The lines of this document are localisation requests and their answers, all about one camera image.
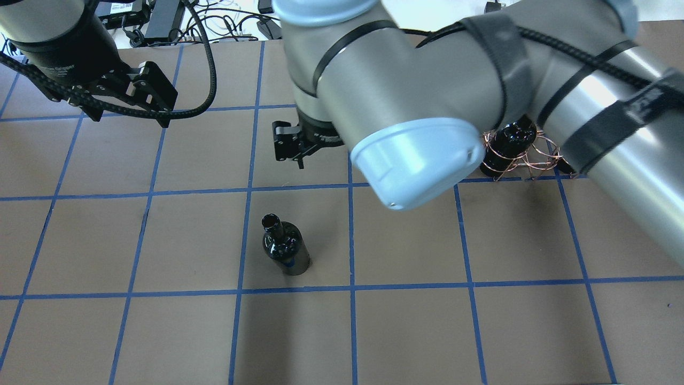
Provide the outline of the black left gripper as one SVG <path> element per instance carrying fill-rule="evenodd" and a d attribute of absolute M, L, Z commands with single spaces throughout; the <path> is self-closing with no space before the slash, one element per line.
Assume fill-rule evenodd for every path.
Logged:
<path fill-rule="evenodd" d="M 52 102 L 66 100 L 93 122 L 105 108 L 62 92 L 113 97 L 149 112 L 172 112 L 178 92 L 153 61 L 130 67 L 95 11 L 23 11 L 28 30 L 11 42 L 28 59 L 27 78 Z"/>

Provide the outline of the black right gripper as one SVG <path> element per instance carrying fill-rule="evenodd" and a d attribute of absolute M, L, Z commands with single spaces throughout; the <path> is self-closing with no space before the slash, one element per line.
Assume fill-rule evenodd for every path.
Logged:
<path fill-rule="evenodd" d="M 314 119 L 301 110 L 297 110 L 297 114 L 300 126 L 292 125 L 283 120 L 275 120 L 271 124 L 276 161 L 297 158 L 298 169 L 305 168 L 306 154 L 301 152 L 301 132 L 308 144 L 315 145 L 318 148 L 345 145 L 332 122 Z"/>

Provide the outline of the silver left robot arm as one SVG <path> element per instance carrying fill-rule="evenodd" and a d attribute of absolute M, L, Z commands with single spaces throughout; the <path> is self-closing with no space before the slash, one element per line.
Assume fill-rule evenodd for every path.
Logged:
<path fill-rule="evenodd" d="M 2 64 L 28 78 L 52 102 L 67 102 L 98 121 L 100 97 L 116 98 L 142 112 L 174 108 L 177 91 L 156 63 L 125 63 L 96 15 L 97 1 L 2 1 L 2 34 L 27 63 L 2 55 Z"/>

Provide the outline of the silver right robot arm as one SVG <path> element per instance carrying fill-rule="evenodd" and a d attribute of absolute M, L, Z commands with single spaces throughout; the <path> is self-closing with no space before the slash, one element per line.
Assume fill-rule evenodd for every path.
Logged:
<path fill-rule="evenodd" d="M 520 1 L 413 46 L 379 1 L 274 1 L 301 133 L 344 144 L 391 210 L 476 170 L 527 116 L 682 263 L 682 72 L 631 1 Z"/>

